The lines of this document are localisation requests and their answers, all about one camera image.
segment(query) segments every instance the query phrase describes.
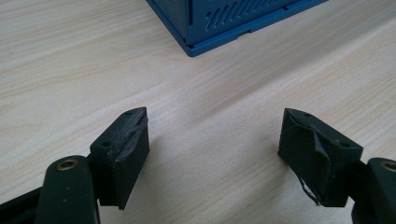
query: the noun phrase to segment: ventilation slot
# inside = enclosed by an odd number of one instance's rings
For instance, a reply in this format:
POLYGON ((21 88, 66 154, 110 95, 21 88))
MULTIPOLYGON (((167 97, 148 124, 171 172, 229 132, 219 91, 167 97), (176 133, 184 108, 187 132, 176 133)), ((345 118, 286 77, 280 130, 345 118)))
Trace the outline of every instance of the ventilation slot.
POLYGON ((208 31, 231 21, 237 21, 276 3, 277 0, 242 0, 235 1, 231 7, 226 5, 223 9, 218 8, 214 13, 209 11, 206 14, 206 19, 208 20, 206 30, 208 31))

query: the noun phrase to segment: blue crate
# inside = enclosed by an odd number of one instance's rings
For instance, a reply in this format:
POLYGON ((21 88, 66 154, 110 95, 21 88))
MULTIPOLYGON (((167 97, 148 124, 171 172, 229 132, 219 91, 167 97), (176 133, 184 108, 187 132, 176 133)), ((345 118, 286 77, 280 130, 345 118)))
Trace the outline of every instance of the blue crate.
POLYGON ((195 57, 328 0, 147 0, 195 57))

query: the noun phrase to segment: blue plastic box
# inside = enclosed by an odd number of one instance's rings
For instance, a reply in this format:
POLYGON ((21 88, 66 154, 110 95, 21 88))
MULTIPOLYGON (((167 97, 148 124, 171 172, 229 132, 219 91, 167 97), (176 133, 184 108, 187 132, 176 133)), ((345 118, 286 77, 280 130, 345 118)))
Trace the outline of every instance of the blue plastic box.
POLYGON ((327 0, 147 0, 190 57, 327 0))

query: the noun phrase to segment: light wood grain surface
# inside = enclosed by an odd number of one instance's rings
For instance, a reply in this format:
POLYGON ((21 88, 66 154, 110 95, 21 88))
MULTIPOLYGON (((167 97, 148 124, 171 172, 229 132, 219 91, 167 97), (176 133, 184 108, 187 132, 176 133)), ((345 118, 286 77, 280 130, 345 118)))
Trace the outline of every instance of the light wood grain surface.
POLYGON ((144 0, 0 2, 0 203, 143 105, 151 151, 103 223, 351 223, 276 155, 283 109, 396 160, 396 1, 330 0, 193 59, 144 0))

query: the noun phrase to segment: wooden table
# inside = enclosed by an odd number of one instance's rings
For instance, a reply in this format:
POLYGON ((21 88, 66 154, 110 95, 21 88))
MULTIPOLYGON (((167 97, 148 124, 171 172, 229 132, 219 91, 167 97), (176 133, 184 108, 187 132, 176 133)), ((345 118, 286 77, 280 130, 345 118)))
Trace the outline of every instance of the wooden table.
POLYGON ((396 160, 396 1, 331 0, 189 58, 144 0, 0 3, 0 203, 148 107, 151 151, 103 223, 351 223, 277 155, 285 107, 396 160))

